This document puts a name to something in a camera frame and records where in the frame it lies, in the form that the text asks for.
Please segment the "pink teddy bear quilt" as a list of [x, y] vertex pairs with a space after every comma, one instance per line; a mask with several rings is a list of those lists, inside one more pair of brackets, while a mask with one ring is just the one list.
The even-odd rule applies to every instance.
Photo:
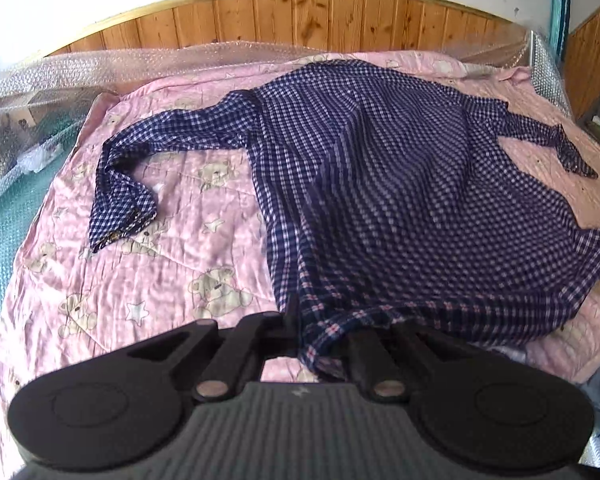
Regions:
[[[173, 330], [196, 318], [221, 328], [243, 315], [275, 310], [265, 228], [244, 151], [161, 154], [141, 162], [138, 180], [157, 194], [158, 217], [130, 240], [93, 255], [87, 244], [94, 174], [102, 144], [123, 128], [171, 108], [219, 102], [311, 62], [360, 60], [509, 102], [512, 112], [562, 124], [598, 173], [565, 172], [555, 152], [514, 139], [501, 146], [520, 170], [554, 188], [581, 226], [600, 227], [600, 148], [557, 107], [531, 90], [528, 68], [478, 68], [417, 51], [325, 54], [286, 63], [208, 68], [158, 79], [126, 96], [96, 100], [68, 162], [47, 191], [15, 257], [0, 317], [0, 479], [23, 466], [7, 426], [7, 408], [35, 377]], [[600, 284], [576, 317], [521, 350], [524, 364], [570, 382], [600, 367]]]

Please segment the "wooden side panel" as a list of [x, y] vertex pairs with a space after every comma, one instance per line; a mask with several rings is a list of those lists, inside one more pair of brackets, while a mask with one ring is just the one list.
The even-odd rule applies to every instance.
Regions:
[[573, 116], [580, 118], [600, 96], [600, 8], [570, 34], [564, 76]]

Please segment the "navy checked shirt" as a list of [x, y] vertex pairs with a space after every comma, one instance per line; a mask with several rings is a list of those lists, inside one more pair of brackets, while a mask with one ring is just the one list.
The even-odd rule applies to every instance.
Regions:
[[306, 64], [200, 110], [166, 110], [102, 146], [93, 250], [155, 219], [135, 166], [162, 152], [243, 150], [276, 304], [299, 304], [311, 370], [364, 326], [414, 322], [524, 344], [571, 320], [600, 282], [600, 229], [521, 171], [501, 138], [594, 178], [561, 126], [501, 100], [358, 60]]

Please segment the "clear bubble wrap sheet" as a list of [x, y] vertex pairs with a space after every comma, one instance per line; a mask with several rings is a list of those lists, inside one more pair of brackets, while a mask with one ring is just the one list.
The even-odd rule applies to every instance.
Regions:
[[[491, 39], [468, 37], [434, 49], [455, 58], [470, 76], [527, 66], [533, 90], [572, 113], [552, 45], [532, 29], [506, 25]], [[68, 151], [102, 93], [125, 94], [149, 81], [243, 65], [298, 65], [338, 58], [335, 50], [257, 41], [183, 49], [120, 49], [53, 55], [0, 73], [0, 199], [26, 174], [44, 170]]]

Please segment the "wooden panel headboard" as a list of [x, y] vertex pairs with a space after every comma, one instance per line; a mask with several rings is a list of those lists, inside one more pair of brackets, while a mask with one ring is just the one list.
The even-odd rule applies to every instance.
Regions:
[[519, 44], [524, 26], [444, 0], [166, 0], [106, 18], [58, 53], [257, 41], [335, 52]]

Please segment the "teal bed sheet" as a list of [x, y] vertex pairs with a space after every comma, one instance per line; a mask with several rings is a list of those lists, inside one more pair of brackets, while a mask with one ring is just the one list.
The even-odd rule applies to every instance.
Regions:
[[71, 152], [84, 120], [61, 131], [59, 155], [38, 174], [18, 177], [0, 197], [0, 313], [18, 247], [42, 205], [53, 178]]

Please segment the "teal rolled mat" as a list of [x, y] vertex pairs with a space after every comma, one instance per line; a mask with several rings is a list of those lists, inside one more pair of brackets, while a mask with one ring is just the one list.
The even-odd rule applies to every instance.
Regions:
[[558, 67], [565, 61], [570, 26], [571, 0], [550, 0], [548, 45]]

